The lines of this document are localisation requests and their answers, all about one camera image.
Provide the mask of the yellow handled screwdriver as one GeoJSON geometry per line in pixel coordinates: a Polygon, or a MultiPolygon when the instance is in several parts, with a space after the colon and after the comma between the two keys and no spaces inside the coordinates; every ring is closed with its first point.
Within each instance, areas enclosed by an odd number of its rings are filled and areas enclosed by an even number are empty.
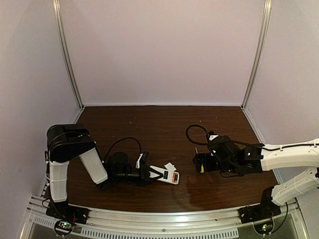
{"type": "Polygon", "coordinates": [[[204,173],[204,158],[205,153],[199,153],[197,147],[195,147],[194,165],[199,173],[204,173]]]}

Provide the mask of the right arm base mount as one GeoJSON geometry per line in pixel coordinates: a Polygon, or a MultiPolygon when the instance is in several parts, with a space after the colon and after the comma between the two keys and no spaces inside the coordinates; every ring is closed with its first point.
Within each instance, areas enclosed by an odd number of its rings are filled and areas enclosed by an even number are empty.
{"type": "Polygon", "coordinates": [[[266,205],[254,205],[246,206],[238,209],[240,220],[242,224],[270,219],[272,216],[281,214],[280,206],[266,206],[266,205]]]}

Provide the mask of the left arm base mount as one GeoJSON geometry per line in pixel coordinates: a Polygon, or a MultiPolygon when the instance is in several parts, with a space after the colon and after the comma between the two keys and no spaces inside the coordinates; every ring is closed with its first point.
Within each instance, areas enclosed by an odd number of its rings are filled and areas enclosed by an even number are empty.
{"type": "Polygon", "coordinates": [[[49,206],[46,210],[46,215],[61,219],[63,221],[75,223],[75,224],[86,224],[89,210],[87,208],[76,207],[76,206],[62,206],[57,205],[49,206]]]}

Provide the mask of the white battery cover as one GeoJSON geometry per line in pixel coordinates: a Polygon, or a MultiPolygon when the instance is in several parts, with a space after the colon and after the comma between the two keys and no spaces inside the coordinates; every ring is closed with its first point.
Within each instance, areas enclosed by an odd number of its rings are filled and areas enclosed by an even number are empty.
{"type": "Polygon", "coordinates": [[[175,170],[176,170],[175,166],[174,166],[171,162],[165,164],[164,167],[165,167],[167,170],[169,170],[169,171],[175,171],[175,170]]]}

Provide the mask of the white remote control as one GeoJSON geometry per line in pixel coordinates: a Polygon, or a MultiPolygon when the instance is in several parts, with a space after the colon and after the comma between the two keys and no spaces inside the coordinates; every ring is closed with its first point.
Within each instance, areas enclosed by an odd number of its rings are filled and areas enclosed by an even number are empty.
{"type": "Polygon", "coordinates": [[[177,170],[169,171],[165,167],[163,169],[165,169],[164,177],[162,179],[159,179],[158,181],[162,181],[162,182],[173,184],[173,185],[178,185],[178,184],[172,183],[172,175],[173,175],[174,172],[177,172],[177,170]]]}

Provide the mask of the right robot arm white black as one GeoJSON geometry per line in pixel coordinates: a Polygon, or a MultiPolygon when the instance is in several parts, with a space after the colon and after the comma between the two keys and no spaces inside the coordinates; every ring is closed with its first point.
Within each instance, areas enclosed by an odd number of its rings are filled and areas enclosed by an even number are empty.
{"type": "Polygon", "coordinates": [[[319,185],[319,140],[294,144],[247,144],[228,136],[209,135],[208,153],[193,158],[199,173],[220,171],[235,176],[263,173],[273,169],[306,167],[287,182],[264,190],[261,204],[279,207],[292,198],[305,194],[319,185]]]}

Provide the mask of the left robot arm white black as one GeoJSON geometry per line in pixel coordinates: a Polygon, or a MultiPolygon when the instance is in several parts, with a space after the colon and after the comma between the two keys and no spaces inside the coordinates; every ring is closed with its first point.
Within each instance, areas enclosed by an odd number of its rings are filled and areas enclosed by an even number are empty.
{"type": "Polygon", "coordinates": [[[65,218],[70,213],[67,196],[67,173],[70,161],[79,158],[92,181],[100,190],[114,188],[119,182],[147,186],[164,174],[146,165],[148,152],[141,152],[137,166],[128,163],[128,156],[116,152],[104,162],[96,142],[82,124],[56,124],[46,133],[50,205],[65,218]]]}

